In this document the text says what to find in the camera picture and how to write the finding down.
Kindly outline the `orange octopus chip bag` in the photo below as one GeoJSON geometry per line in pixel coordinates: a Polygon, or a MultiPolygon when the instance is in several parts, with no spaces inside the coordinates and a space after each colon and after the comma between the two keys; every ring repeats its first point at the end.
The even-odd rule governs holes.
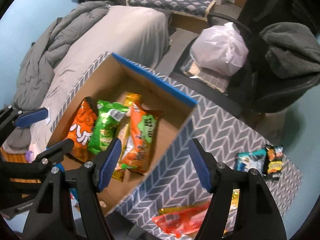
{"type": "Polygon", "coordinates": [[[93,134],[97,118],[98,109],[96,101],[90,96],[85,97],[80,103],[67,134],[67,139],[74,141],[71,155],[83,163],[88,161],[89,158],[87,145],[93,134]]]}

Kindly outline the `black yellow noodle snack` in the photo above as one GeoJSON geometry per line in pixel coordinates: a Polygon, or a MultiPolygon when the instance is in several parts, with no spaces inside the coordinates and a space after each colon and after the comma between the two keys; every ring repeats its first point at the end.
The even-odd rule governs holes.
{"type": "Polygon", "coordinates": [[[283,168],[283,146],[266,145],[263,176],[266,180],[278,181],[283,168]]]}

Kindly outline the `teal silver snack bag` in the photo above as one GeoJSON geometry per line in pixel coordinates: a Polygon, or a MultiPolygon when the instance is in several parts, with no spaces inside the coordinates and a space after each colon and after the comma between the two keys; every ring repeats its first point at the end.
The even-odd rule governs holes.
{"type": "Polygon", "coordinates": [[[251,168],[255,168],[262,173],[265,158],[265,149],[260,149],[254,152],[238,153],[236,155],[234,169],[237,171],[248,172],[251,168]]]}

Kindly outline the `red transparent snack bag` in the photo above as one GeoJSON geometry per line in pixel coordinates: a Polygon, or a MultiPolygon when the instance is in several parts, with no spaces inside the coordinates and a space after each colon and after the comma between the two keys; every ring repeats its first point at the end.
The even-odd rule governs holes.
{"type": "Polygon", "coordinates": [[[166,234],[180,238],[197,232],[206,216],[210,201],[194,206],[178,207],[169,213],[152,218],[152,221],[166,234]]]}

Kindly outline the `long gold snack pack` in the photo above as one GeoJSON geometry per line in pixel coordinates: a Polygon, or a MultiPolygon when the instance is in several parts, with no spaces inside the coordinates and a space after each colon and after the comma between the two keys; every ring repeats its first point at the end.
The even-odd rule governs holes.
{"type": "Polygon", "coordinates": [[[128,110],[125,116],[122,118],[121,122],[119,123],[116,131],[116,137],[121,141],[121,154],[117,161],[116,168],[112,174],[112,177],[121,182],[124,179],[125,170],[120,168],[120,162],[126,150],[126,144],[130,133],[131,106],[134,102],[141,101],[141,99],[142,96],[139,94],[127,93],[123,106],[128,107],[128,110]]]}

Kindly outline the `orange green snack bag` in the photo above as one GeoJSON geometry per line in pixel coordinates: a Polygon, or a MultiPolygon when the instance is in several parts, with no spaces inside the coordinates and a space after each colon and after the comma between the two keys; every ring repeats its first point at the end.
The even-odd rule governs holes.
{"type": "Polygon", "coordinates": [[[153,141],[162,111],[144,109],[139,100],[130,107],[130,132],[120,160],[121,170],[144,174],[150,166],[153,141]]]}

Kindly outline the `grey quilted duvet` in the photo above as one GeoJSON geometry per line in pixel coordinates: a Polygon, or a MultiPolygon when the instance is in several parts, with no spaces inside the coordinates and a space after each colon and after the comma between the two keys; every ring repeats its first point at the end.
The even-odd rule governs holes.
{"type": "Polygon", "coordinates": [[[40,108],[55,76],[54,69],[72,44],[108,14],[107,1],[78,5],[67,16],[59,17],[31,46],[20,64],[17,90],[12,107],[29,112],[40,108]]]}

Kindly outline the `blue cardboard box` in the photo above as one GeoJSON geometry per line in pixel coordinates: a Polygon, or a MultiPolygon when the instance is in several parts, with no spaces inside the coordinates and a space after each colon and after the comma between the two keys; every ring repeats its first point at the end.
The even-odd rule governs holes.
{"type": "Polygon", "coordinates": [[[107,168],[125,173],[123,180],[96,176],[98,199],[110,212],[136,188],[177,137],[196,101],[181,85],[117,54],[93,64],[52,126],[49,146],[72,139],[93,160],[116,146],[107,168]]]}

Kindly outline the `black office chair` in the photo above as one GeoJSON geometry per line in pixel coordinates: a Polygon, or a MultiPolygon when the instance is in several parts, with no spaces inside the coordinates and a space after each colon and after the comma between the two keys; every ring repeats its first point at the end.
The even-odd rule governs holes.
{"type": "Polygon", "coordinates": [[[278,77],[263,57],[267,52],[267,45],[257,34],[238,20],[219,13],[207,16],[211,27],[214,25],[214,18],[232,22],[240,29],[245,44],[249,46],[249,58],[245,62],[244,69],[228,78],[226,90],[220,92],[199,78],[192,79],[189,74],[181,70],[190,59],[186,52],[183,52],[170,73],[171,78],[195,89],[235,116],[241,112],[266,114],[282,111],[308,90],[319,85],[319,71],[295,74],[286,78],[278,77]]]}

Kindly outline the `bed with grey sheet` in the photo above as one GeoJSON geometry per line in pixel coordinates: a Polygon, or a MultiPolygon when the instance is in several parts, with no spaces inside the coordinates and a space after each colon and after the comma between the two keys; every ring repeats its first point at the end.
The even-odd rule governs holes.
{"type": "Polygon", "coordinates": [[[155,9],[114,5],[109,13],[79,38],[55,68],[42,102],[47,120],[30,128],[29,151],[46,150],[52,130],[73,96],[110,53],[148,68],[156,68],[169,47],[168,16],[155,9]]]}

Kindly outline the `grey checked seat cushion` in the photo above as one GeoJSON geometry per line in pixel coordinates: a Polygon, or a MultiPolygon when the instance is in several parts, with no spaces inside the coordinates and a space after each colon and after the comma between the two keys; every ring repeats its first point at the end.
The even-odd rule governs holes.
{"type": "Polygon", "coordinates": [[[180,70],[190,79],[199,80],[221,93],[225,93],[229,85],[230,77],[223,76],[208,68],[201,68],[197,66],[193,59],[187,60],[186,63],[180,67],[180,70]]]}

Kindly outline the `white plastic bag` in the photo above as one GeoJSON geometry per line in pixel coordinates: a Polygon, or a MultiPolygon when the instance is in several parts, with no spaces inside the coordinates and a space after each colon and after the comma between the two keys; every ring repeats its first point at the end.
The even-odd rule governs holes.
{"type": "Polygon", "coordinates": [[[190,55],[197,66],[232,76],[245,64],[248,48],[239,29],[228,22],[204,29],[191,46],[190,55]]]}

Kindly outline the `patterned low mattress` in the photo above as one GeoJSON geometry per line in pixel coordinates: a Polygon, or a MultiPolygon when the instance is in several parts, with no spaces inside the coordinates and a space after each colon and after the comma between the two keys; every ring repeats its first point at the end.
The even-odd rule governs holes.
{"type": "Polygon", "coordinates": [[[207,21],[215,3],[215,0],[126,0],[127,6],[170,10],[175,14],[203,21],[207,21]]]}

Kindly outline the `black hanging coats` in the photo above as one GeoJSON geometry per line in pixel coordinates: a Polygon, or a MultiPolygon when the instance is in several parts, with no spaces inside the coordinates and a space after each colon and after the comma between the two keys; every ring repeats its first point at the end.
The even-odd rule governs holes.
{"type": "Polygon", "coordinates": [[[319,0],[246,0],[238,21],[255,32],[278,22],[306,25],[319,32],[319,0]]]}

